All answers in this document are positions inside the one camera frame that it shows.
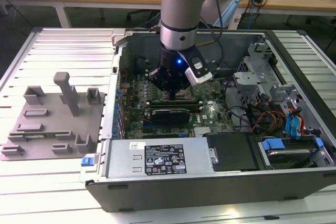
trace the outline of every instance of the metal bracket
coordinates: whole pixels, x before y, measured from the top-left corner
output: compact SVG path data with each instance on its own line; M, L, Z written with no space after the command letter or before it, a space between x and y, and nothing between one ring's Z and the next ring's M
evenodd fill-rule
M125 42L127 42L127 35L125 28L116 28L113 30L111 36L112 44L114 47L117 47Z
M282 102L294 90L294 85L274 85L269 90L269 93L274 102Z
M251 57L262 56L261 59L264 60L268 60L273 54L272 50L265 43L255 43L250 45L248 48L248 53Z

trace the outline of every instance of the metal frame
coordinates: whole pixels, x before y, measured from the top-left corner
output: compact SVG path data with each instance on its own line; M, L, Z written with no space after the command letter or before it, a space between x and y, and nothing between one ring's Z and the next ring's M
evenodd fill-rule
M254 34L256 31L227 31L227 34ZM283 62L283 54L287 52L279 49L279 45L282 45L280 40L271 35L275 35L272 31L260 31L256 34L263 36L266 42L270 41L269 46L271 47L273 53L275 53L277 59ZM289 35L288 39L297 40L296 37ZM286 65L286 71L290 72L289 69L294 68L292 65ZM301 76L298 76L298 83L303 82ZM300 88L300 93L303 99L310 104L309 99L311 92L304 93ZM315 102L314 110L317 107L322 106ZM318 167L318 168L298 168L298 169L281 169L281 170L258 170L251 172L240 172L232 171L225 173L215 173L204 172L201 173L190 173L190 174L178 174L170 176L146 176L144 174L139 174L138 176L132 176L130 174L122 173L118 176L118 172L115 174L111 172L108 168L110 162L116 165L119 162L122 164L126 163L126 159L123 159L123 151L125 146L129 146L129 143L133 140L109 140L103 142L101 154L101 163L93 173L91 170L87 170L83 167L81 172L81 180L86 180L86 188L94 196L94 198L101 204L103 210L108 212L116 211L138 211L138 210L148 210L148 209L159 209L172 207L174 202L172 199L178 198L178 207L198 207L201 205L217 205L217 204L232 204L236 202L254 202L254 201L267 201L267 200L288 200L288 199L301 199L308 196L309 194L319 190L328 185L333 185L335 183L336 167ZM139 142L146 142L146 144L151 145L152 140L138 140ZM162 144L168 143L179 143L188 145L188 139L179 138L173 140L164 141ZM187 162L195 163L193 157L190 157ZM301 181L311 181L315 179L314 183L306 183L303 187ZM223 188L230 187L231 190L223 191L218 190L216 196L213 195L213 188L218 184L221 184ZM191 202L188 198L181 198L188 188L202 188L201 191L197 192L197 197L199 200L197 202ZM167 199L164 201L157 201L157 198L153 196L153 192L160 190L160 198Z
M80 29L48 29L66 36ZM7 71L7 76L19 66L31 44L26 42ZM334 223L336 219L336 186L327 187L303 200L270 201L199 208L163 209L153 211L108 214L80 183L80 159L47 161L0 161L0 221L3 223L76 222L97 220L124 223Z

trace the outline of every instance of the warning label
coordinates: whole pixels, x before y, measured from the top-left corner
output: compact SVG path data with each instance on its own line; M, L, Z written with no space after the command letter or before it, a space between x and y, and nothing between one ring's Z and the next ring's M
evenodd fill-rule
M187 173L183 144L145 146L145 173L147 175Z

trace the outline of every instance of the cable on desk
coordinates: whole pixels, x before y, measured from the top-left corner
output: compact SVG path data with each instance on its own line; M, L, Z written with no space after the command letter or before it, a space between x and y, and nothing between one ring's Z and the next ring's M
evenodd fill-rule
M242 17L241 17L241 19L240 19L240 22L241 22L242 20L245 20L244 18L245 18L245 17L248 15L248 13L249 13L250 15L256 15L256 17L255 17L254 19L252 19L252 20L249 19L249 20L248 20L248 21L252 21L252 22L255 23L256 20L258 19L259 15L260 15L260 9L261 9L263 6L265 6L267 2L268 2L268 0L264 0L262 3L258 4L258 3L253 2L252 0L248 0L247 7L246 7L244 13L242 14ZM251 14L250 12L251 12L251 9L252 9L253 6L257 7L258 9L257 9L256 13Z
M25 16L23 16L23 14L9 1L9 0L5 0L7 1L11 6L12 8L14 8L15 11L17 11L17 13L19 13L21 15L21 17L33 28L34 26L26 19Z

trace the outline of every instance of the blue clip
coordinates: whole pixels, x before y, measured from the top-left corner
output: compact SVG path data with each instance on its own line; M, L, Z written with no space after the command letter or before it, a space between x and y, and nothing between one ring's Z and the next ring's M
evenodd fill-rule
M280 138L267 138L262 141L264 150L285 149L285 145Z
M317 137L317 138L315 138L315 141L316 141L316 144L319 147L319 149L324 146L323 141L322 141L321 138Z
M81 166L93 166L95 164L94 157L82 157Z

